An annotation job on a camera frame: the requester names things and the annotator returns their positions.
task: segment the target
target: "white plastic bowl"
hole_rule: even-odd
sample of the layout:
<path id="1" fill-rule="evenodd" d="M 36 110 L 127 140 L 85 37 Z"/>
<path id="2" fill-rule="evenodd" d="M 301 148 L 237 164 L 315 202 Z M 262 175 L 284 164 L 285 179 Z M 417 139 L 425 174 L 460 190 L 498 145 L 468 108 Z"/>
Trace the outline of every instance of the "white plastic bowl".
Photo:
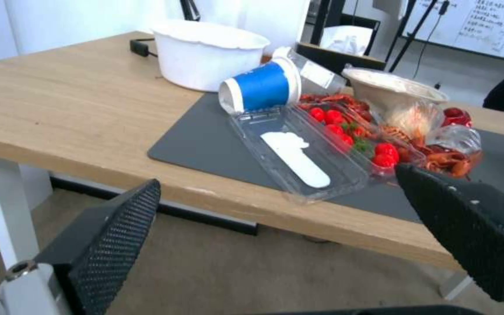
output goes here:
<path id="1" fill-rule="evenodd" d="M 219 24 L 164 20 L 152 29 L 161 73 L 170 82 L 216 92 L 220 84 L 260 65 L 267 38 Z"/>
<path id="2" fill-rule="evenodd" d="M 448 96 L 435 88 L 387 72 L 346 68 L 342 74 L 350 80 L 355 98 L 376 106 L 383 115 L 398 107 L 448 102 Z"/>

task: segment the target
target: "black charger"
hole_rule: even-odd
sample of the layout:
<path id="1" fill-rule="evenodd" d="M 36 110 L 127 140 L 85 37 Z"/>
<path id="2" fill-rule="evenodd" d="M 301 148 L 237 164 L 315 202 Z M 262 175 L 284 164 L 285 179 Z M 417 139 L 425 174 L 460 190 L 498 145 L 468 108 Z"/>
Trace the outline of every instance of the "black charger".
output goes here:
<path id="1" fill-rule="evenodd" d="M 154 38 L 140 38 L 140 39 L 132 39 L 129 42 L 129 49 L 140 56 L 157 56 L 153 52 L 149 51 L 149 45 L 144 43 L 154 40 Z"/>

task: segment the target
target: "cherry tomato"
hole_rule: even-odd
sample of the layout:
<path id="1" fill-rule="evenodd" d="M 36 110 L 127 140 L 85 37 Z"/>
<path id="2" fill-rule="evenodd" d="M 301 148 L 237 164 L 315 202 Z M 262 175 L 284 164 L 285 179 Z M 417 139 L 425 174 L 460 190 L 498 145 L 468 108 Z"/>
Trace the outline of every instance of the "cherry tomato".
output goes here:
<path id="1" fill-rule="evenodd" d="M 364 129 L 361 127 L 357 127 L 355 129 L 351 130 L 350 134 L 356 138 L 363 138 L 364 137 Z"/>
<path id="2" fill-rule="evenodd" d="M 340 137 L 340 140 L 336 142 L 336 147 L 338 147 L 338 150 L 342 153 L 349 152 L 354 145 L 353 138 L 344 133 L 338 134 L 338 136 Z"/>
<path id="3" fill-rule="evenodd" d="M 340 135 L 340 137 L 342 138 L 342 141 L 344 143 L 348 144 L 350 147 L 352 147 L 354 145 L 354 139 L 352 137 L 350 137 L 348 134 L 342 133 Z"/>
<path id="4" fill-rule="evenodd" d="M 392 143 L 382 142 L 377 144 L 376 147 L 374 147 L 374 154 L 390 155 L 394 158 L 394 161 L 396 161 L 396 163 L 400 162 L 400 154 L 398 153 L 398 149 L 396 149 L 396 147 Z"/>
<path id="5" fill-rule="evenodd" d="M 338 136 L 341 136 L 343 134 L 342 126 L 337 124 L 327 124 L 326 129 L 333 134 L 337 134 Z"/>
<path id="6" fill-rule="evenodd" d="M 340 113 L 338 110 L 328 110 L 326 112 L 326 124 L 341 124 L 344 122 L 344 119 L 342 117 L 342 113 Z"/>
<path id="7" fill-rule="evenodd" d="M 394 172 L 394 166 L 398 164 L 394 157 L 388 154 L 377 154 L 372 158 L 372 163 L 374 163 L 377 167 L 375 171 L 380 173 L 384 171 L 386 174 L 390 174 Z"/>
<path id="8" fill-rule="evenodd" d="M 314 119 L 318 120 L 319 122 L 323 122 L 324 118 L 326 117 L 326 114 L 324 114 L 324 110 L 318 107 L 312 108 L 309 113 L 310 116 L 314 117 Z"/>

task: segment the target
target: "paper cup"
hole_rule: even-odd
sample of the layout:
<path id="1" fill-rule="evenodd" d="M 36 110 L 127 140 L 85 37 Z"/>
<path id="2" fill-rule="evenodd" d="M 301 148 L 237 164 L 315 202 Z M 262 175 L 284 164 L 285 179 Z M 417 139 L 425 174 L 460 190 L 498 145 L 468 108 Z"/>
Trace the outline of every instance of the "paper cup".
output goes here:
<path id="1" fill-rule="evenodd" d="M 284 57 L 225 80 L 219 88 L 219 103 L 230 115 L 298 102 L 301 76 Z"/>

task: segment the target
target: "label sticker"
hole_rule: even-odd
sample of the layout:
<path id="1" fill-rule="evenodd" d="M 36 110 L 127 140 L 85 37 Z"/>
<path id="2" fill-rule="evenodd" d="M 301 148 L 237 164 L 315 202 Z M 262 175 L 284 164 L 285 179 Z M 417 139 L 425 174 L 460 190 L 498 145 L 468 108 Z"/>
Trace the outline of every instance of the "label sticker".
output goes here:
<path id="1" fill-rule="evenodd" d="M 322 88 L 328 88 L 335 75 L 336 74 L 332 71 L 324 68 L 323 66 L 319 66 L 310 60 L 304 64 L 301 70 L 302 77 L 311 80 Z"/>

